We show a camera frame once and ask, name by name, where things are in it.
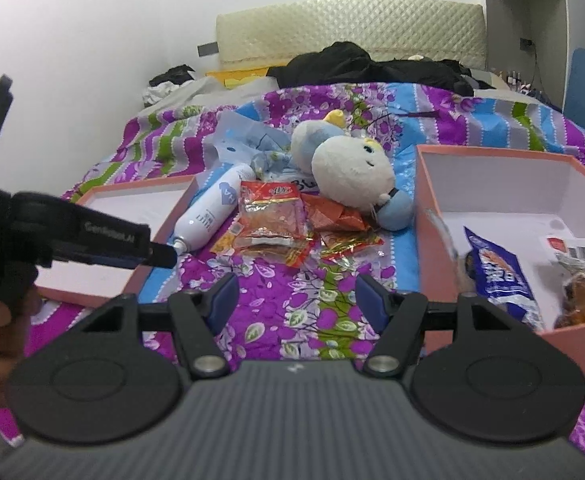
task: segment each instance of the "purple snack package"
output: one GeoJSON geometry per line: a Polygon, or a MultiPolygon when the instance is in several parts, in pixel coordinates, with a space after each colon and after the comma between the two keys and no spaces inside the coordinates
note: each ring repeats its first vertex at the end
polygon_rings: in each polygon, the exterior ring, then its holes
{"type": "Polygon", "coordinates": [[[488,298],[533,330],[543,330],[539,306],[523,275],[517,256],[474,234],[467,227],[477,294],[488,298]]]}

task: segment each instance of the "open box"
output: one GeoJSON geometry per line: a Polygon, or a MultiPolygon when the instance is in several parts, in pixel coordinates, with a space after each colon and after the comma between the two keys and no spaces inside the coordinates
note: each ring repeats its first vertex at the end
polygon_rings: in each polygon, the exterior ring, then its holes
{"type": "MultiPolygon", "coordinates": [[[[585,374],[585,324],[552,330],[561,313],[562,279],[540,241],[546,235],[585,238],[585,167],[569,155],[425,145],[418,147],[416,165],[422,293],[431,301],[456,301],[458,267],[450,241],[466,254],[467,226],[516,254],[546,327],[540,335],[585,374]]],[[[449,333],[428,333],[427,350],[450,341],[449,333]]]]}
{"type": "MultiPolygon", "coordinates": [[[[112,216],[150,226],[152,241],[166,243],[175,223],[197,191],[193,176],[97,186],[77,203],[112,216]]],[[[119,294],[138,294],[151,267],[118,269],[78,262],[53,262],[39,269],[36,285],[44,298],[98,307],[119,294]]]]}

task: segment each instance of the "wall socket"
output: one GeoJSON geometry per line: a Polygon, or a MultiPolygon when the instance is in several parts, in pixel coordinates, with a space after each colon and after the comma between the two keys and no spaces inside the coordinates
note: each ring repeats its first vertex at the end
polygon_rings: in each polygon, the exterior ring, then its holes
{"type": "Polygon", "coordinates": [[[526,38],[519,38],[519,48],[525,52],[534,51],[534,41],[527,40],[526,38]]]}

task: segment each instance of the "stuffed toy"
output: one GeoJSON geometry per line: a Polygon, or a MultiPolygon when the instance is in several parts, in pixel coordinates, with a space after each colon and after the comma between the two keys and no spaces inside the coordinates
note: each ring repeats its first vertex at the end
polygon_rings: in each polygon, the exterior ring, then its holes
{"type": "Polygon", "coordinates": [[[395,172],[383,147],[373,139],[352,137],[344,128],[341,110],[322,121],[298,124],[292,133],[292,160],[313,174],[323,196],[373,216],[383,229],[405,229],[413,201],[395,188],[395,172]]]}

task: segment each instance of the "silver screw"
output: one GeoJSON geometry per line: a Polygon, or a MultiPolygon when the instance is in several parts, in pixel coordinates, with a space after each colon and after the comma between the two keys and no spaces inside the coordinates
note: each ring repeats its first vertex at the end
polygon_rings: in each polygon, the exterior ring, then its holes
{"type": "Polygon", "coordinates": [[[375,355],[368,361],[368,368],[380,374],[393,372],[399,368],[399,359],[390,355],[375,355]]]}
{"type": "Polygon", "coordinates": [[[202,355],[194,360],[193,366],[198,372],[213,374],[226,365],[226,360],[217,355],[202,355]]]}

